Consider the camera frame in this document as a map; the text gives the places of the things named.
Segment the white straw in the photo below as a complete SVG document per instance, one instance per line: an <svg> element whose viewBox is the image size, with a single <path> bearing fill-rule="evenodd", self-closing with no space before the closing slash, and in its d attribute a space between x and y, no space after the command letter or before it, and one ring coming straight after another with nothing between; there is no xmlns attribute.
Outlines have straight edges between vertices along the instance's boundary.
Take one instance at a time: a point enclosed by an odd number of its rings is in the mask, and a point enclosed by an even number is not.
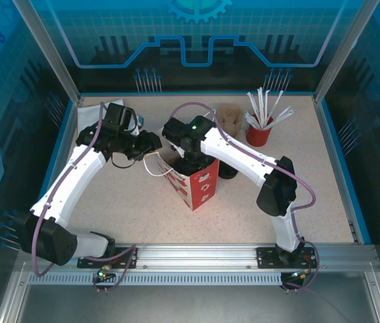
<svg viewBox="0 0 380 323"><path fill-rule="evenodd" d="M259 118L259 115L260 115L259 109L257 108L256 101L253 95L250 92L248 92L247 95L250 98L250 103L251 103L251 106L253 107L256 117Z"/></svg>
<svg viewBox="0 0 380 323"><path fill-rule="evenodd" d="M268 92L269 92L269 90L266 90L266 91L265 91L265 106L266 106L266 107L268 107ZM264 126L265 126L265 125L268 123L268 121L269 121L269 120L266 120L266 117L267 117L267 116L265 116L265 124L264 124Z"/></svg>
<svg viewBox="0 0 380 323"><path fill-rule="evenodd" d="M263 130L271 129L273 126L275 126L279 122L282 122L284 119L288 118L292 114L293 114L293 110L290 110L287 114L285 114L283 116L278 116L273 122L271 122L269 125L267 125L265 128L263 128Z"/></svg>
<svg viewBox="0 0 380 323"><path fill-rule="evenodd" d="M261 130L260 124L256 121L254 116L251 116L248 112L244 114L245 119L254 129Z"/></svg>
<svg viewBox="0 0 380 323"><path fill-rule="evenodd" d="M271 118L272 114L274 113L274 110L277 108L277 104L280 101L280 98L282 97L283 93L284 93L284 91L281 90L280 93L278 94L278 98L276 100L276 103L274 103L274 106L272 107L270 114L268 114L268 117L267 117L268 120Z"/></svg>
<svg viewBox="0 0 380 323"><path fill-rule="evenodd" d="M282 111L282 113L280 113L279 115L277 115L277 118L280 117L280 116L282 116L283 114L287 113L287 112L289 111L289 109L290 109L290 106L288 106L287 108L285 108L285 109Z"/></svg>
<svg viewBox="0 0 380 323"><path fill-rule="evenodd" d="M257 89L257 96L259 98L259 120L261 127L263 127L265 125L265 107L263 106L263 93L261 87Z"/></svg>

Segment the red paper cup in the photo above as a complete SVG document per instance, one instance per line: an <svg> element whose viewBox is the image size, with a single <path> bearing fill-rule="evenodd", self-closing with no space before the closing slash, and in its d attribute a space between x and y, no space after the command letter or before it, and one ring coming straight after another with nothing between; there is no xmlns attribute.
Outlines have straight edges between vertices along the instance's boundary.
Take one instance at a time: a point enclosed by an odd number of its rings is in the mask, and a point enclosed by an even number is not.
<svg viewBox="0 0 380 323"><path fill-rule="evenodd" d="M270 124L273 121L273 118L270 117L268 120L268 124ZM268 141L268 137L270 136L271 129L268 130L259 130L259 129L254 129L251 124L249 130L246 131L247 136L245 137L247 142L254 146L254 147L262 147L265 145Z"/></svg>

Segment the wire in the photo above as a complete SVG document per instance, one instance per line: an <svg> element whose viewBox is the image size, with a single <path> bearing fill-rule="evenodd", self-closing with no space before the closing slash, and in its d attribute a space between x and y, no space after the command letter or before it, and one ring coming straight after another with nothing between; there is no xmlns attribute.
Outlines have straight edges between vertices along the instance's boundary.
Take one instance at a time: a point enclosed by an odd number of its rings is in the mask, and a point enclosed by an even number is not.
<svg viewBox="0 0 380 323"><path fill-rule="evenodd" d="M303 256L303 258L309 263L309 273L311 273L311 258L309 256Z"/></svg>
<svg viewBox="0 0 380 323"><path fill-rule="evenodd" d="M121 274L121 277L120 277L120 278L118 279L118 281L117 281L114 285L112 285L111 287L109 287L109 288L104 288L104 292L105 292L105 293L108 293L108 291L111 291L111 290L117 288L118 285L120 285L121 282L123 281L124 276L125 276L125 274L127 273L127 270L128 270L129 267L130 267L131 261L133 260L133 256L135 255L136 245L134 244L134 245L132 245L130 248L124 250L122 253L120 253L120 254L118 254L118 255L116 255L116 256L111 257L111 258L114 258L114 259L119 258L119 257L121 257L123 254L126 254L126 253L127 253L128 251L130 251L130 250L131 250L131 254L130 254L129 260L127 261L127 264L125 265L124 271L123 271L123 273ZM101 258L92 258L92 257L86 257L86 259L93 260L93 261L108 261L108 260L105 260L105 259L101 259ZM97 285L96 285L96 277L93 277L93 287L97 290L97 293L100 291L100 289L99 289L99 288L97 287Z"/></svg>
<svg viewBox="0 0 380 323"><path fill-rule="evenodd" d="M110 262L110 265L112 266L113 264L116 264L118 261L120 261L121 260L121 257L120 258L116 258L116 259L114 259L114 260L112 260L111 262Z"/></svg>
<svg viewBox="0 0 380 323"><path fill-rule="evenodd" d="M300 286L297 285L297 284L294 284L294 283L286 283L286 285L289 285L289 286L292 286L292 287L295 287L296 290L300 290L302 288L299 288ZM307 289L307 292L313 294L313 295L316 295L318 297L320 297L321 299L323 299L326 303L328 303L337 313L339 313L339 315L341 315L341 317L343 317L343 319L345 319L345 321L349 322L349 323L352 323L352 321L347 317L345 316L339 308L337 308L330 300L328 300L328 298L326 298L325 296L323 296L322 294L316 292L316 291L313 291L312 289Z"/></svg>
<svg viewBox="0 0 380 323"><path fill-rule="evenodd" d="M84 257L85 259L88 259L88 260L91 260L91 261L98 261L98 262L107 262L107 261L112 261L112 260L115 260L117 258L120 258L122 256L124 256L126 253L128 253L129 251L131 251L133 248L136 248L136 245L132 245L130 247L128 247L126 250L120 252L119 254L116 254L115 256L112 256L112 257L109 257L109 258L96 258L96 257Z"/></svg>
<svg viewBox="0 0 380 323"><path fill-rule="evenodd" d="M144 155L144 158L143 158L145 169L147 170L147 172L148 172L151 176L161 177L161 176L164 176L164 175L170 173L171 171L173 171L173 168L171 168L170 170L168 170L167 172L165 172L165 173L163 173L163 174L153 174L153 173L151 173L151 171L150 171L150 170L148 169L148 167L147 167L147 163L146 163L146 161L145 161L145 157L147 157L147 156L151 156L151 155L155 155L155 154L158 155L158 156L160 157L160 154L158 153L158 151L155 151L155 152L153 152L153 153L147 153L146 155Z"/></svg>
<svg viewBox="0 0 380 323"><path fill-rule="evenodd" d="M307 209L309 207L312 207L316 203L316 194L314 193L314 190L306 182L304 182L299 177L297 177L295 174L292 174L288 170L285 170L284 168L281 168L281 167L277 166L276 164L273 164L273 163L270 163L268 161L265 161L263 158L260 158L258 155L252 154L249 151L247 151L246 149L244 149L244 148L238 146L237 144L235 144L233 141L230 141L228 139L228 136L224 133L222 127L220 126L220 122L218 121L218 119L216 117L216 114L206 104L203 104L201 102L187 102L187 103L181 104L180 106L176 107L172 111L172 113L170 114L169 118L172 118L180 109L182 109L182 108L184 108L186 106L193 106L193 105L194 106L201 106L202 108L205 108L206 110L208 110L208 111L211 112L211 114L213 116L213 119L214 119L214 122L217 125L218 132L220 133L220 135L222 136L222 138L229 145L231 145L235 149L238 149L241 153L244 153L244 154L248 155L249 157L252 157L252 158L256 159L258 162L261 162L263 165L267 165L267 166L269 166L269 167L271 167L271 168L273 168L273 169L275 169L275 170L277 170L277 171L279 171L279 172L281 172L281 173L283 173L283 174L291 177L292 179L296 180L299 184L301 184L302 186L304 186L309 191L309 193L311 195L311 201L309 203L307 203L307 204L299 205L297 207L293 207L290 210L290 217L292 219L292 225L293 225L293 230L295 232L295 236L298 238L298 240L300 242L302 242L304 244L309 244L311 247L313 247L315 255L316 255L316 259L317 259L317 266L316 266L315 273L314 273L313 277L311 278L311 280L305 286L301 287L299 290L305 290L305 289L307 289L308 286L313 283L313 281L315 280L317 274L319 273L320 257L319 257L319 252L318 252L316 246L312 242L306 241L306 240L304 240L300 236L299 231L298 231L298 227L296 226L296 219L295 219L294 212L297 211L297 210L302 210L302 209Z"/></svg>
<svg viewBox="0 0 380 323"><path fill-rule="evenodd" d="M128 166L120 166L120 165L117 165L116 163L114 163L114 159L113 159L113 155L110 156L110 162L112 163L112 165L114 165L116 168L120 168L122 170L125 170L126 168L130 168L131 166L133 166L136 162L136 160L134 159L133 160L133 163L128 165Z"/></svg>
<svg viewBox="0 0 380 323"><path fill-rule="evenodd" d="M40 216L37 220L36 227L34 228L32 244L31 244L31 259L33 262L33 271L37 277L44 276L54 266L53 262L50 263L42 273L39 272L38 266L37 266L37 257L36 257L37 240L39 237L40 227L42 226L43 219L44 219L46 212L48 211L49 207L51 206L51 202L53 201L53 198L54 198L55 194L57 193L60 185L62 185L62 183L64 182L66 177L70 174L70 172L76 168L76 165L78 165L78 163L82 160L82 158L84 158L85 155L94 146L94 144L98 138L98 135L100 133L100 129L102 128L103 109L106 110L106 106L104 105L104 102L101 102L100 103L99 117L98 117L98 127L96 129L96 132L94 133L93 139L91 140L90 144L86 147L86 149L82 152L82 154L66 169L66 171L64 172L62 177L60 177L60 179L58 179L56 185L54 185L54 188L51 190L51 193L48 196L48 199L46 200L46 203L43 206L43 210L40 213Z"/></svg>

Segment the white cable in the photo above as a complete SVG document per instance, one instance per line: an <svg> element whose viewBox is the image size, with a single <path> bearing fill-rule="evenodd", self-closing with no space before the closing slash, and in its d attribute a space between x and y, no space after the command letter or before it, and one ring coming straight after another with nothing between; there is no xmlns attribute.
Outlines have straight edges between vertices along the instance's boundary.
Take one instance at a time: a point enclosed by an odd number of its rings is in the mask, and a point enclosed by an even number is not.
<svg viewBox="0 0 380 323"><path fill-rule="evenodd" d="M170 173L171 171L173 171L174 169L173 168L171 168L170 170L168 170L166 173L163 173L163 174L153 174L153 173L151 173L151 171L148 169L148 167L147 167L147 163L146 163L146 161L145 161L145 157L147 157L147 156L150 156L150 155L158 155L159 157L160 157L160 154L158 153L158 151L155 151L155 152L153 152L153 153L147 153L146 155L144 155L144 158L142 159L143 161L144 161L144 166L145 166L145 169L147 170L147 172L148 172L148 174L149 175L151 175L151 176L155 176L155 177L161 177L161 176L164 176L164 175L166 175L167 173Z"/></svg>

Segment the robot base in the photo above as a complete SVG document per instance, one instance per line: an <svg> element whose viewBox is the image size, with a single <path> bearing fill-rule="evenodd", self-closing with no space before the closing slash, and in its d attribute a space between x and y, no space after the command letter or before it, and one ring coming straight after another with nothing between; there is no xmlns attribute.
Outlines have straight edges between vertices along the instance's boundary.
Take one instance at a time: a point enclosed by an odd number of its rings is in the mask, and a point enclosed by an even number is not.
<svg viewBox="0 0 380 323"><path fill-rule="evenodd" d="M313 248L304 248L301 242L294 252L287 252L278 246L275 248L256 248L257 268L259 269L306 269L309 267L309 257L311 268L316 268L317 261Z"/></svg>
<svg viewBox="0 0 380 323"><path fill-rule="evenodd" d="M109 254L107 257L114 256L115 254L119 254L126 250L127 248L119 248L115 247L115 251L111 254ZM122 257L118 258L114 262L112 262L112 269L124 269L125 265L129 261L129 257L131 255L131 252L128 252L124 254ZM130 262L129 269L135 269L136 268L136 262L137 262L137 248L135 249L135 254L133 255L133 259ZM91 260L85 259L85 258L79 258L77 260L77 267L80 269L99 269L102 266L110 264L111 261L106 261L106 262L93 262Z"/></svg>

